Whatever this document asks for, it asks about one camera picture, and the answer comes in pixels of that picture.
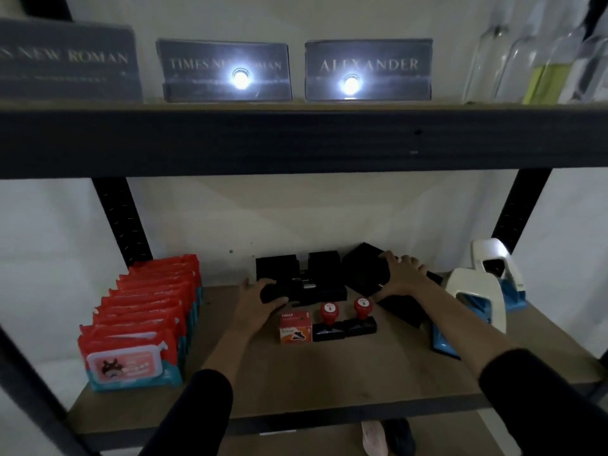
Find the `black sleeve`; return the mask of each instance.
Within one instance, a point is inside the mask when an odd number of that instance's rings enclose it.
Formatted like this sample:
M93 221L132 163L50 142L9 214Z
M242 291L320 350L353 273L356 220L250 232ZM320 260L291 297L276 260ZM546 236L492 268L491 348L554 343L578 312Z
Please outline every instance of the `black sleeve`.
M195 373L140 456L215 455L232 410L232 386L214 370Z
M528 350L492 360L479 387L526 456L595 454L605 447L608 415Z

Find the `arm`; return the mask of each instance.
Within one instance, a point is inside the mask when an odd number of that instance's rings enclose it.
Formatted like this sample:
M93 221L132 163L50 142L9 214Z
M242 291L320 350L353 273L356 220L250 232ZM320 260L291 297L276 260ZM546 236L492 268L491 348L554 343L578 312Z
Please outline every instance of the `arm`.
M141 456L217 454L230 418L232 388L247 344L270 314L287 302L285 297L262 304L260 291L269 283L274 282L262 279L249 287L249 281L245 280L241 284L232 324L201 370L192 375Z
M481 375L491 360L517 348L504 334L482 322L464 304L431 282L419 260L406 255L399 263L391 251L381 256L389 263L390 280L371 299L377 302L395 294L413 296L475 377Z
M604 445L608 415L561 376L483 322L426 277L415 258L391 252L390 280L372 300L411 295L478 378L479 386L525 455L593 454Z

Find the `red stamp handle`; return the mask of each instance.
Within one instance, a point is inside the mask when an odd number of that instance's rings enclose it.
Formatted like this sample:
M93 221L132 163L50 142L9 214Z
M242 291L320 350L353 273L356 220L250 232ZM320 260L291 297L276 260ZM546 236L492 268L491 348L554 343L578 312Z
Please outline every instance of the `red stamp handle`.
M365 320L373 309L373 304L369 299L360 297L354 300L354 311L357 312L357 318Z
M340 309L337 305L332 304L331 302L321 304L321 318L323 319L324 324L333 325L339 314Z

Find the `yellow liquid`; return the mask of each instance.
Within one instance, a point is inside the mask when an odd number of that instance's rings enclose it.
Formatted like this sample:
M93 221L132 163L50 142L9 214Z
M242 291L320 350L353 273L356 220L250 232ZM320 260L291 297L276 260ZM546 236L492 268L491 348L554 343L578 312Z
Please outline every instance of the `yellow liquid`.
M535 68L522 103L557 104L571 68L572 64L549 64Z

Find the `black case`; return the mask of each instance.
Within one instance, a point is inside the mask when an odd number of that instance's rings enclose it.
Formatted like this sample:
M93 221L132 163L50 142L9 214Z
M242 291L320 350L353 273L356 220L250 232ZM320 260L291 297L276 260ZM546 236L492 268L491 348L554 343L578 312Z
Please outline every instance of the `black case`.
M390 271L386 260L378 257L382 252L380 248L369 243L362 243L345 255L342 259L342 274L346 286L364 297L369 297L387 284ZM435 283L441 283L442 279L437 274L427 272L427 276ZM429 318L411 296L390 296L377 304L415 328L419 328L422 321Z
M300 299L300 262L295 254L257 258L255 260L256 279L271 278L277 284L264 287L260 298L267 304L279 297L289 297L290 301Z
M346 287L342 279L338 251L322 251L308 254L308 270L303 277L305 283L314 283L314 288L303 286L300 305L317 302L346 300Z

